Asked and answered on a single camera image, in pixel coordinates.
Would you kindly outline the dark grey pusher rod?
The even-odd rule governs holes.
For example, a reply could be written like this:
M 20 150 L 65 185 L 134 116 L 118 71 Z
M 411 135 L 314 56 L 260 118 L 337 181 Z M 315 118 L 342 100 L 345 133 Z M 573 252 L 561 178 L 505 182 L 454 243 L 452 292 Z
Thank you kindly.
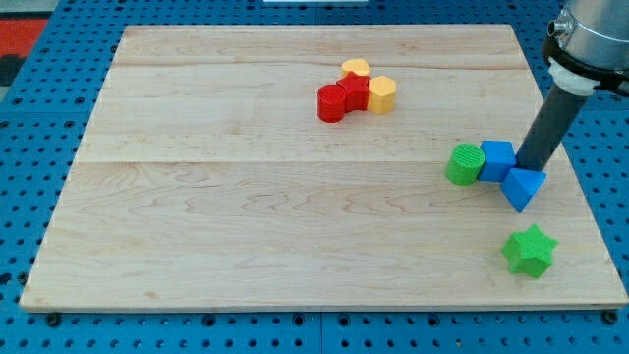
M 517 153 L 517 167 L 543 171 L 588 100 L 553 84 Z

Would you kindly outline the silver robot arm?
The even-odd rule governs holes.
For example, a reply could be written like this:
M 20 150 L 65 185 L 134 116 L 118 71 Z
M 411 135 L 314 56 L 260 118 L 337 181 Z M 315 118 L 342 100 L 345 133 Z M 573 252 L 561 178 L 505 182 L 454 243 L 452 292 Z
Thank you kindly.
M 542 57 L 553 84 L 517 153 L 542 171 L 597 90 L 628 94 L 628 2 L 571 0 L 548 23 Z

